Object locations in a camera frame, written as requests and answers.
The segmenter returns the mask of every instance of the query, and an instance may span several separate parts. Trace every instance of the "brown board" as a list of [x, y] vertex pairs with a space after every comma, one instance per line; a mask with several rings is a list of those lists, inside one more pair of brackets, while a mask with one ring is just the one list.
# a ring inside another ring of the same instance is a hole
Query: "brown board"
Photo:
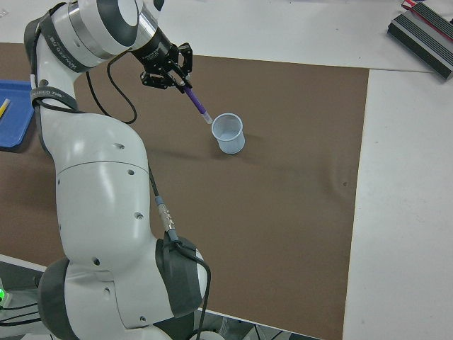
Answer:
[[[0, 44], [0, 65], [2, 79], [28, 78], [22, 45]], [[143, 87], [141, 71], [131, 56], [113, 66], [179, 234], [212, 268], [209, 309], [341, 339], [368, 70], [195, 57], [194, 92], [213, 118], [243, 120], [234, 156], [186, 96]], [[128, 119], [105, 66], [92, 77], [105, 108]], [[84, 76], [76, 92], [80, 109], [100, 112]], [[21, 153], [0, 152], [0, 253], [48, 265], [63, 256], [55, 170], [30, 132]]]

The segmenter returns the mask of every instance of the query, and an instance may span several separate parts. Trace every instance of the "cup rim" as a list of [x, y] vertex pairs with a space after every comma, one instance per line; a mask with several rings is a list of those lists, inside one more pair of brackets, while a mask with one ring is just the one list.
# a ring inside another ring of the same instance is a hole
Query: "cup rim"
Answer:
[[[219, 119], [220, 117], [223, 117], [223, 116], [226, 116], [226, 115], [231, 115], [233, 117], [235, 117], [238, 121], [239, 121], [239, 124], [240, 124], [240, 128], [239, 128], [239, 132], [237, 134], [235, 134], [233, 137], [231, 138], [228, 138], [228, 139], [222, 139], [220, 137], [217, 137], [214, 133], [214, 126], [215, 126], [215, 123], [217, 121], [217, 119]], [[232, 140], [235, 140], [239, 135], [241, 135], [242, 133], [242, 130], [243, 130], [243, 123], [242, 123], [242, 119], [238, 116], [238, 115], [235, 115], [234, 113], [223, 113], [221, 115], [218, 115], [214, 121], [212, 122], [211, 124], [211, 132], [212, 132], [212, 135], [215, 137], [216, 140], [219, 140], [220, 142], [230, 142]]]

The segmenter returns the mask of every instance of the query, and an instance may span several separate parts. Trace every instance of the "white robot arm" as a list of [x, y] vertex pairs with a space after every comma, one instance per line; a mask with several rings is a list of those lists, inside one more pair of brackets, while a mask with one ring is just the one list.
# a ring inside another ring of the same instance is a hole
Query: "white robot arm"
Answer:
[[166, 233], [151, 233], [150, 170], [138, 134], [114, 118], [78, 111], [75, 100], [80, 74], [125, 51], [144, 65], [144, 84], [191, 87], [191, 59], [178, 64], [190, 46], [171, 44], [157, 26], [163, 2], [71, 1], [25, 33], [66, 255], [43, 274], [38, 307], [59, 339], [164, 339], [153, 324], [193, 312], [207, 289], [209, 269], [195, 246], [176, 236], [160, 196]]

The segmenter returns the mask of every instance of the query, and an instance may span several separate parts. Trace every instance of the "translucent cup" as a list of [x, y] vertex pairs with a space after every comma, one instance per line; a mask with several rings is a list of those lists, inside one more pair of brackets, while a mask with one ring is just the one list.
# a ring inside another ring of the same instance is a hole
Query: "translucent cup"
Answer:
[[214, 119], [211, 130], [226, 154], [237, 154], [246, 143], [243, 136], [243, 125], [240, 117], [233, 113], [224, 113]]

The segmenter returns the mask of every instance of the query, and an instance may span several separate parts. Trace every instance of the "blue tray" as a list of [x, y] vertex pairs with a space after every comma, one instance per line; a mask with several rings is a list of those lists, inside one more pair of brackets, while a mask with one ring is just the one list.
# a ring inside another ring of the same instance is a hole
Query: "blue tray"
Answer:
[[0, 106], [11, 100], [0, 118], [0, 147], [17, 147], [22, 141], [33, 116], [29, 81], [0, 80]]

